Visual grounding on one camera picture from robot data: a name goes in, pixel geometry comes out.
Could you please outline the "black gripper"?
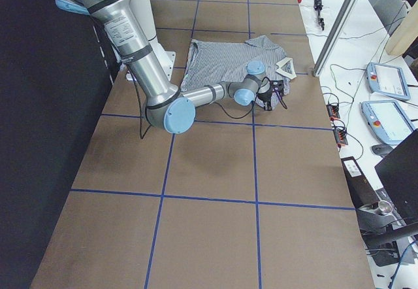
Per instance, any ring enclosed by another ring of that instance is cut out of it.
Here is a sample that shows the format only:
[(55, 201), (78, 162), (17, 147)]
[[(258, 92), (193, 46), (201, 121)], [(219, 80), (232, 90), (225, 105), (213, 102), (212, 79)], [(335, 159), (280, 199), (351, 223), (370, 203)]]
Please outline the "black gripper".
[(270, 84), (266, 84), (260, 88), (257, 92), (257, 99), (264, 105), (264, 110), (272, 111), (271, 105), (272, 88)]

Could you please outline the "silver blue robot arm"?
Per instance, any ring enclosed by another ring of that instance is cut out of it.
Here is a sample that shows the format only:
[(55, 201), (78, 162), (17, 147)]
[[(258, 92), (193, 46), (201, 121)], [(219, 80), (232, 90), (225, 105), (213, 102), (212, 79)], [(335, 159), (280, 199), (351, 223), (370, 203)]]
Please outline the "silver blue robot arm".
[(230, 97), (247, 106), (256, 100), (271, 110), (272, 86), (261, 61), (247, 64), (241, 82), (219, 82), (182, 92), (170, 82), (153, 51), (146, 26), (153, 27), (150, 0), (55, 0), (56, 6), (68, 12), (88, 15), (107, 34), (133, 76), (134, 85), (142, 88), (146, 104), (139, 106), (151, 126), (171, 134), (187, 131), (195, 120), (196, 107)]

